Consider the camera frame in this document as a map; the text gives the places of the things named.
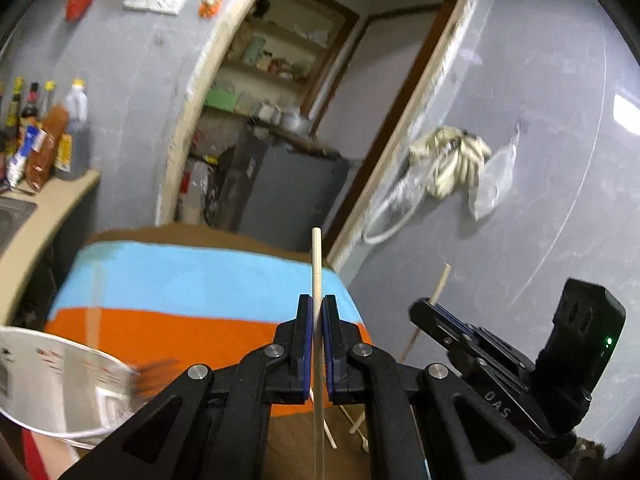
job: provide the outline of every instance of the blue gripper pad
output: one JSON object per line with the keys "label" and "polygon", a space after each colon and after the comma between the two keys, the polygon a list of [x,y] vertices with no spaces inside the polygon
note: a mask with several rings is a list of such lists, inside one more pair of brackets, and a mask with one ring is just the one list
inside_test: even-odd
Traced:
{"label": "blue gripper pad", "polygon": [[329,330],[329,309],[326,303],[326,296],[322,298],[320,305],[322,315],[322,340],[324,341],[324,375],[326,376],[326,392],[329,400],[334,399],[334,359],[332,353],[331,331]]}
{"label": "blue gripper pad", "polygon": [[306,298],[305,376],[303,381],[305,400],[309,398],[309,390],[311,389],[311,344],[314,338],[314,300],[311,296]]}

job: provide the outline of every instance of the gray cabinet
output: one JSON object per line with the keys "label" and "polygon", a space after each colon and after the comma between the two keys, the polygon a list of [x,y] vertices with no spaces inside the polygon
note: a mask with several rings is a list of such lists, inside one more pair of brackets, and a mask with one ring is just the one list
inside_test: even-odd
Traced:
{"label": "gray cabinet", "polygon": [[274,247],[309,251],[349,171],[348,161],[294,153],[251,131],[240,135],[214,218],[217,228]]}

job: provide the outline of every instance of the orange toy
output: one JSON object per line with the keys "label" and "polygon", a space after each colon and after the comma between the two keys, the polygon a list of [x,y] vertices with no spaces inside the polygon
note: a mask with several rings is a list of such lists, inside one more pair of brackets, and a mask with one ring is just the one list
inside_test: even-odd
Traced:
{"label": "orange toy", "polygon": [[210,20],[218,13],[221,6],[222,0],[201,0],[198,15],[204,20]]}

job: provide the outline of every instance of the blue stripe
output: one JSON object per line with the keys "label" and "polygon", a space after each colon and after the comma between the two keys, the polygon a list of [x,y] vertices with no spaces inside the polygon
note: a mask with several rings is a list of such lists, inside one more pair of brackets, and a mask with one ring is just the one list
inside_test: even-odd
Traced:
{"label": "blue stripe", "polygon": [[[91,303],[94,262],[105,270],[105,308],[280,323],[296,317],[300,294],[312,293],[310,264],[229,249],[100,242],[78,254],[50,318]],[[341,319],[362,322],[332,270],[322,270],[322,292],[336,295]]]}

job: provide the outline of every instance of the sink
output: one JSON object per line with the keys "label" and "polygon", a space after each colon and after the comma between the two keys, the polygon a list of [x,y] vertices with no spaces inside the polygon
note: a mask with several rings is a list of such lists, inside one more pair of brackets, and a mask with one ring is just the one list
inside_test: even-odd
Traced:
{"label": "sink", "polygon": [[0,196],[0,256],[37,207],[32,202]]}

